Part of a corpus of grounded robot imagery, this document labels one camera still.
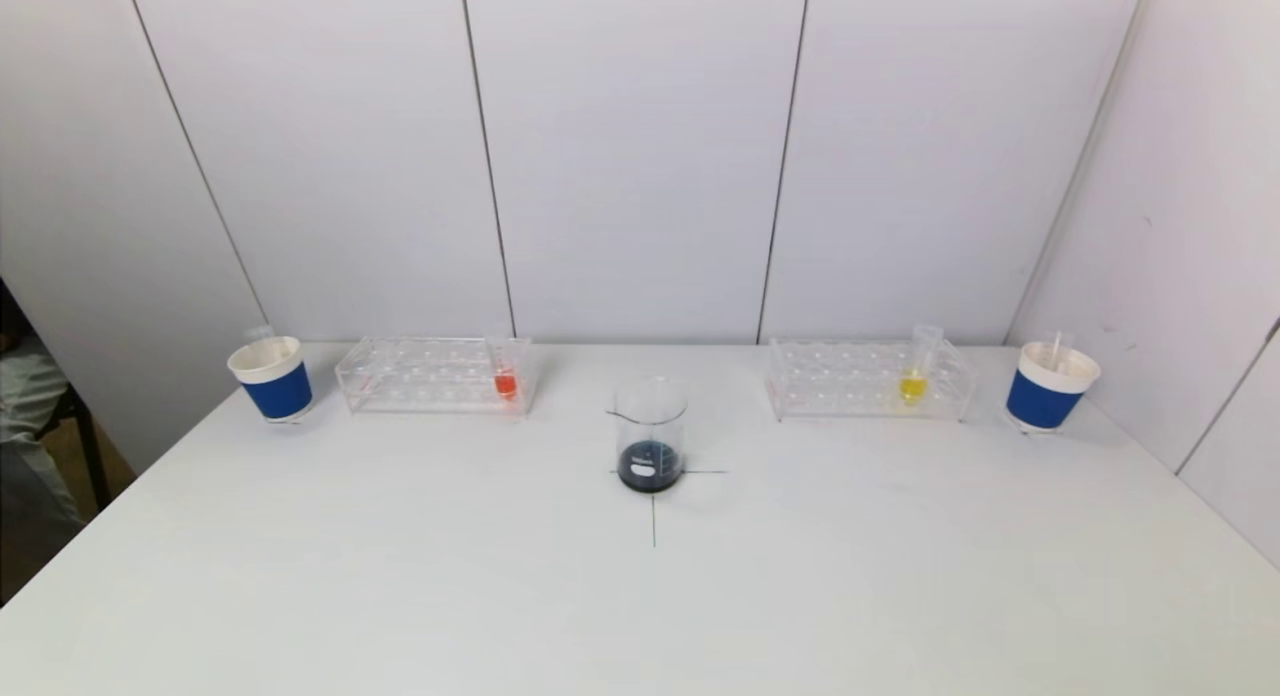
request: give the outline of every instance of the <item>chair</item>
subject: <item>chair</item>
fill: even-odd
[[[93,500],[97,502],[97,512],[102,513],[102,509],[111,503],[111,489],[106,484],[106,470],[102,468],[102,452],[97,447],[97,434],[93,432],[93,415],[90,413],[88,406],[84,406],[84,402],[77,394],[76,386],[67,386],[67,391],[58,399],[58,406],[54,406],[52,417],[36,434],[36,438],[40,440],[47,436],[65,418],[76,418],[76,430],[79,431],[81,447],[84,450],[84,464],[88,467],[88,482],[93,487]]]

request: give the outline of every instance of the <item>dark blue liquid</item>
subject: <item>dark blue liquid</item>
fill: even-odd
[[[618,455],[618,478],[641,494],[671,487],[681,471],[680,454],[663,441],[635,441]]]

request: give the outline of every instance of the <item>white cup rim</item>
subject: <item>white cup rim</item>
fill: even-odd
[[[270,342],[274,345],[284,345],[284,353],[280,358],[274,360],[269,365],[252,365],[252,367],[239,367],[237,362],[243,363],[244,360],[252,360],[252,363],[257,363],[257,351],[256,345],[262,344],[262,342]],[[227,367],[236,374],[236,376],[257,376],[257,374],[264,374],[271,371],[271,368],[279,368],[279,365],[292,360],[294,354],[302,348],[302,342],[298,342],[293,336],[266,336],[266,339],[259,339],[252,342],[252,344],[243,344],[239,349],[236,349],[230,358],[227,360]]]
[[[1073,374],[1060,374],[1044,368],[1034,357],[1037,351],[1047,348],[1047,342],[1029,342],[1020,351],[1021,358],[1018,360],[1018,371],[1030,383],[1036,383],[1037,386],[1060,391],[1060,394],[1083,394],[1088,386],[1093,385],[1093,381],[1102,376],[1102,367],[1096,360],[1074,349],[1069,357]]]

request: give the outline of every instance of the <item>test tube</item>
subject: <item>test tube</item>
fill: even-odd
[[[512,345],[516,339],[506,333],[485,335],[485,351],[489,351],[489,363],[493,365],[493,386],[504,400],[516,400],[520,383],[516,380],[516,360]]]
[[[899,390],[909,406],[920,403],[929,390],[929,372],[937,360],[938,345],[942,344],[942,328],[918,324],[911,330],[911,357],[902,368],[902,381]]]

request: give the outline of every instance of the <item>yellow liquid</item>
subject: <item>yellow liquid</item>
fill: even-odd
[[[928,377],[920,376],[919,372],[911,371],[904,374],[902,381],[899,383],[897,390],[902,393],[902,400],[909,404],[919,403],[924,397],[924,391],[929,390]]]

